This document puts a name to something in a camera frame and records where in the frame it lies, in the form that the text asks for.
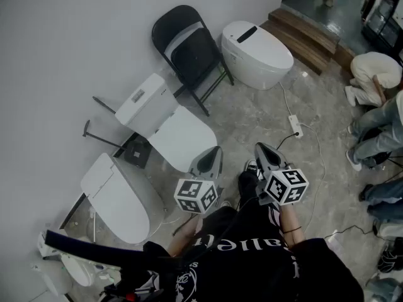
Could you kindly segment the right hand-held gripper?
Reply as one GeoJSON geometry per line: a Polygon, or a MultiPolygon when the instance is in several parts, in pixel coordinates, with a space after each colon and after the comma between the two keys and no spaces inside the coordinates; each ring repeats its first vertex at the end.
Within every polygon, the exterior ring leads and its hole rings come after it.
{"type": "Polygon", "coordinates": [[[280,170],[287,166],[285,156],[265,143],[256,143],[254,154],[261,171],[271,171],[256,187],[259,204],[264,206],[274,203],[284,206],[298,203],[309,186],[303,172],[300,169],[280,170]]]}

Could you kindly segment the black folding chair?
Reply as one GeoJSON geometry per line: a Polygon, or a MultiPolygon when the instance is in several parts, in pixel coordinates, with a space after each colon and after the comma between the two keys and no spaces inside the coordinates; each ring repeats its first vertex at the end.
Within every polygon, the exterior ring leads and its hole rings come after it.
{"type": "Polygon", "coordinates": [[[174,7],[154,23],[151,40],[182,83],[174,96],[187,90],[203,112],[209,115],[204,102],[224,77],[228,77],[232,85],[234,78],[199,12],[189,5],[174,7]],[[219,65],[224,72],[202,96],[197,96],[196,89],[219,65]]]}

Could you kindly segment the person's black trousers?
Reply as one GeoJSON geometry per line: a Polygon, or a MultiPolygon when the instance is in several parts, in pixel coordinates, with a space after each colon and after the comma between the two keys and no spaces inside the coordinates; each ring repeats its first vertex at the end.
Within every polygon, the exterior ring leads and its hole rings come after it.
{"type": "Polygon", "coordinates": [[[240,194],[239,206],[243,207],[246,203],[251,203],[253,199],[257,199],[256,188],[259,179],[256,172],[243,171],[238,177],[238,188],[240,194]]]}

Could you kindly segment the brown wooden steps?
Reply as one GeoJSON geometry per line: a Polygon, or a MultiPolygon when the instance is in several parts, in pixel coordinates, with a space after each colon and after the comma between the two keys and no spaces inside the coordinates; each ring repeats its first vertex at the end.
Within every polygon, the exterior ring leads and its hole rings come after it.
{"type": "Polygon", "coordinates": [[[355,57],[354,51],[337,34],[304,14],[282,6],[270,12],[261,27],[279,39],[296,59],[316,74],[322,74],[334,61],[346,77],[352,78],[350,65],[355,57]]]}

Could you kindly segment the black square box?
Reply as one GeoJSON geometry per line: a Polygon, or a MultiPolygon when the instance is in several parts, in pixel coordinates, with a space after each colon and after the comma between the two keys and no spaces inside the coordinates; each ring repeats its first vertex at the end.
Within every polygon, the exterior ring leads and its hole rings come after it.
{"type": "Polygon", "coordinates": [[[140,169],[144,169],[149,159],[152,147],[149,142],[133,140],[128,143],[123,159],[140,169]]]}

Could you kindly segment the white power strip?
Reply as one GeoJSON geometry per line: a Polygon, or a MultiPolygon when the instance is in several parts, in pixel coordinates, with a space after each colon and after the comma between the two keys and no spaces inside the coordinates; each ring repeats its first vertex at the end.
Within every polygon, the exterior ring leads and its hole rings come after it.
{"type": "Polygon", "coordinates": [[[291,126],[291,128],[293,130],[293,133],[294,133],[295,137],[296,138],[302,138],[304,134],[303,134],[303,131],[302,131],[302,128],[301,128],[301,125],[300,125],[300,122],[299,122],[297,116],[296,115],[290,115],[288,117],[288,120],[289,120],[290,126],[291,126]]]}

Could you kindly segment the white plastic fixture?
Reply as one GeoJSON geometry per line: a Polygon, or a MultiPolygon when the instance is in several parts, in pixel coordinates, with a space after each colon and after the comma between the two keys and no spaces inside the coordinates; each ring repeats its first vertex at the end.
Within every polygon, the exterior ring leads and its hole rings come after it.
{"type": "Polygon", "coordinates": [[[43,258],[53,257],[60,254],[60,252],[45,243],[45,232],[40,232],[37,239],[37,248],[43,258]]]}

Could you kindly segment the black glass display cabinet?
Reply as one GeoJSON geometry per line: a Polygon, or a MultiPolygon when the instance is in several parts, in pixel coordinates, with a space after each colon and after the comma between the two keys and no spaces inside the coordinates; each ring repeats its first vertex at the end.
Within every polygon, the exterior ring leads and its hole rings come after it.
{"type": "Polygon", "coordinates": [[[375,0],[361,33],[376,51],[403,65],[403,28],[393,18],[394,10],[392,0],[375,0]]]}

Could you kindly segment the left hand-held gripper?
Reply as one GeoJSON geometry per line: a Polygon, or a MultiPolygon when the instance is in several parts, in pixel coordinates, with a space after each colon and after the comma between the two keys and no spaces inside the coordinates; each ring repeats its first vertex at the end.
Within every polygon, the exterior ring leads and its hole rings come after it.
{"type": "Polygon", "coordinates": [[[182,211],[205,214],[218,200],[223,151],[212,147],[195,157],[190,170],[178,180],[174,199],[182,211]]]}

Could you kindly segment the white toilet with tank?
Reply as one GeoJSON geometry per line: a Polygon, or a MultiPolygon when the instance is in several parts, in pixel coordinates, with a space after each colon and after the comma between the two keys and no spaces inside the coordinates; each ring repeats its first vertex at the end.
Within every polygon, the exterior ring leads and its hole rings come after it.
{"type": "Polygon", "coordinates": [[[115,117],[138,133],[176,170],[188,172],[202,152],[217,146],[213,130],[180,105],[166,81],[148,77],[116,111],[115,117]]]}

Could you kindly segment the person's black printed shirt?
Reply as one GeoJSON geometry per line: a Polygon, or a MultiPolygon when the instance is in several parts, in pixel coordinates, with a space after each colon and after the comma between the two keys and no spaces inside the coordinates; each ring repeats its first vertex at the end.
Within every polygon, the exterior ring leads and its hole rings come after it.
{"type": "Polygon", "coordinates": [[[292,251],[268,209],[224,207],[203,220],[185,268],[160,302],[364,302],[363,290],[321,238],[292,251]]]}

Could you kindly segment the white flat lid toilet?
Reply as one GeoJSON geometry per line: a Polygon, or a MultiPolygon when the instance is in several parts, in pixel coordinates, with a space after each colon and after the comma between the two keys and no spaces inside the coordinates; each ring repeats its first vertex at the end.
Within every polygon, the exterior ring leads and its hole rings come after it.
{"type": "Polygon", "coordinates": [[[139,244],[164,220],[164,203],[141,169],[102,153],[81,189],[106,226],[122,241],[139,244]]]}

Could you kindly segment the person's right forearm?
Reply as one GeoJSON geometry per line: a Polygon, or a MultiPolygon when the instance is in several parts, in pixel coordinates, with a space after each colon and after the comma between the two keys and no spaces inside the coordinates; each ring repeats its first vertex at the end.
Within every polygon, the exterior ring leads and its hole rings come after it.
{"type": "MultiPolygon", "coordinates": [[[[282,232],[301,227],[292,204],[280,206],[280,223],[282,232]]],[[[283,234],[283,237],[288,248],[292,251],[294,251],[300,243],[305,241],[305,233],[302,228],[292,233],[283,234]]]]}

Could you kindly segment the white oval toilet black panel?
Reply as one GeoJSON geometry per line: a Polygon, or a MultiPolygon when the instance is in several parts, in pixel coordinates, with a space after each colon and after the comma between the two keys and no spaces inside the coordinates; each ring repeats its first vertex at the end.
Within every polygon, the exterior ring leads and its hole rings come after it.
{"type": "Polygon", "coordinates": [[[223,29],[221,50],[230,73],[257,90],[271,89],[294,64],[279,39],[248,21],[234,21],[223,29]]]}

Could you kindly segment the small white toilet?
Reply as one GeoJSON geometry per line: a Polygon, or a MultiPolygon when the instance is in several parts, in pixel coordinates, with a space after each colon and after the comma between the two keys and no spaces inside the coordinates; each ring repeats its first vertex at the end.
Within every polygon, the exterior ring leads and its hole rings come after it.
{"type": "Polygon", "coordinates": [[[84,287],[90,287],[94,284],[95,270],[91,264],[66,254],[61,254],[60,258],[68,273],[78,284],[84,287]]]}

